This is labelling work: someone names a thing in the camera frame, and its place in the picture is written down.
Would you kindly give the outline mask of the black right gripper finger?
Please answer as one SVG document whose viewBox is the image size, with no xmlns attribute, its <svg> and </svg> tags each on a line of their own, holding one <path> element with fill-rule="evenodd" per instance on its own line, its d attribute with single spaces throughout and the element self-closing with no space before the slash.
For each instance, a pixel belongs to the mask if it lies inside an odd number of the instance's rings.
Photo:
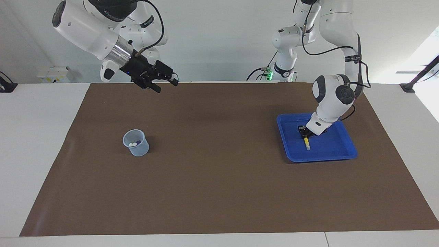
<svg viewBox="0 0 439 247">
<path fill-rule="evenodd" d="M 153 83 L 150 80 L 141 80 L 139 82 L 139 87 L 141 87 L 142 89 L 151 89 L 157 93 L 161 92 L 160 86 L 158 86 L 157 84 Z"/>
<path fill-rule="evenodd" d="M 155 72 L 158 74 L 158 79 L 166 80 L 171 83 L 173 86 L 177 86 L 179 80 L 174 78 L 174 70 L 170 68 L 168 65 L 163 63 L 162 61 L 156 61 L 155 63 Z"/>
</svg>

